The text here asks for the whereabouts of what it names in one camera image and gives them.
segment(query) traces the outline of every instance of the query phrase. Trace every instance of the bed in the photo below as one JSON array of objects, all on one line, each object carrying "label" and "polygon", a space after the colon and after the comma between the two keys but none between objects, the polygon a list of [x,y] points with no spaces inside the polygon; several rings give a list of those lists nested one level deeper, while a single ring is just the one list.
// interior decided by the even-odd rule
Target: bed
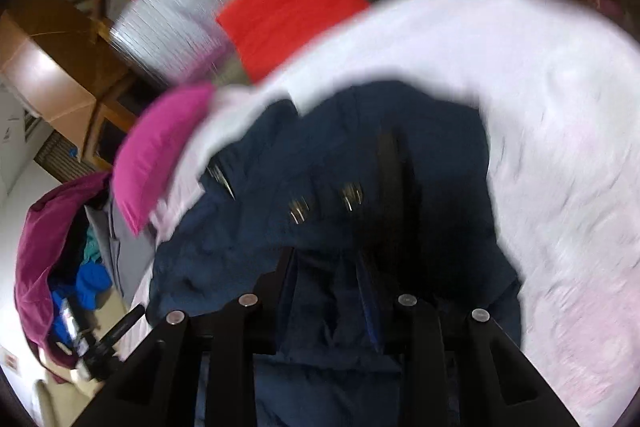
[{"label": "bed", "polygon": [[161,240],[209,157],[287,94],[306,113],[391,73],[478,106],[498,240],[524,279],[524,352],[580,425],[611,426],[640,385],[638,71],[636,42],[567,0],[384,0],[203,122],[159,204],[175,210],[156,216]]}]

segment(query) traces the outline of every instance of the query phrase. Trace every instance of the snap button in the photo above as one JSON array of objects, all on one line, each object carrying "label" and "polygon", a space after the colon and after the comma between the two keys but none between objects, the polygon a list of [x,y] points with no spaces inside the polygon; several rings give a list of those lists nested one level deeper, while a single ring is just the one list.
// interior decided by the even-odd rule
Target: snap button
[{"label": "snap button", "polygon": [[342,189],[342,201],[351,212],[354,207],[362,204],[362,190],[358,184],[347,183]]},{"label": "snap button", "polygon": [[304,223],[309,213],[309,205],[306,204],[304,198],[293,200],[289,203],[289,214],[296,225]]}]

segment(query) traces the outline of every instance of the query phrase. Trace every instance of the red pillow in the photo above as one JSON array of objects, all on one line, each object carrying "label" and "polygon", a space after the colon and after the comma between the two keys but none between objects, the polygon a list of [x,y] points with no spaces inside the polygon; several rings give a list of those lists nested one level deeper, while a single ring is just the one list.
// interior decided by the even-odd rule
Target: red pillow
[{"label": "red pillow", "polygon": [[258,82],[313,37],[368,6],[366,0],[231,0],[218,23]]}]

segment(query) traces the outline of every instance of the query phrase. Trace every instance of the blue cloth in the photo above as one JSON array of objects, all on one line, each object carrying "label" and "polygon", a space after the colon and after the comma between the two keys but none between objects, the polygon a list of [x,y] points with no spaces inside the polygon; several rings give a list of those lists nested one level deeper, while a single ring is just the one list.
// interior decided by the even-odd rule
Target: blue cloth
[{"label": "blue cloth", "polygon": [[73,348],[71,337],[68,331],[66,331],[62,317],[60,317],[62,301],[68,296],[75,295],[82,308],[88,311],[94,311],[97,308],[97,296],[111,287],[111,278],[102,264],[89,261],[88,263],[81,264],[78,268],[75,286],[63,283],[49,284],[54,308],[53,331],[65,346]]},{"label": "blue cloth", "polygon": [[[463,311],[489,309],[520,342],[520,282],[496,244],[486,187],[488,146],[475,109],[400,82],[352,87],[300,117],[282,100],[211,159],[206,193],[156,253],[147,318],[220,309],[272,271],[282,247],[298,256],[289,327],[274,357],[255,357],[258,425],[396,425],[400,367],[375,352],[356,276],[354,214],[341,192],[357,183],[357,214],[380,215],[377,138],[393,131],[421,190],[425,290]],[[233,197],[214,177],[219,169]],[[304,200],[304,223],[290,204]],[[198,409],[198,418],[203,419]]]}]

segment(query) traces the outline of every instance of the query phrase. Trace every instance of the gray fabric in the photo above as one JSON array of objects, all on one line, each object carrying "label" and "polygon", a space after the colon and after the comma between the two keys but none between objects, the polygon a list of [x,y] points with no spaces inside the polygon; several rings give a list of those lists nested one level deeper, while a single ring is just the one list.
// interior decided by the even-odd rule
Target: gray fabric
[{"label": "gray fabric", "polygon": [[149,227],[145,227],[135,237],[127,227],[111,193],[102,209],[96,210],[87,205],[84,209],[89,224],[94,229],[104,267],[129,306],[156,253],[154,235]]}]

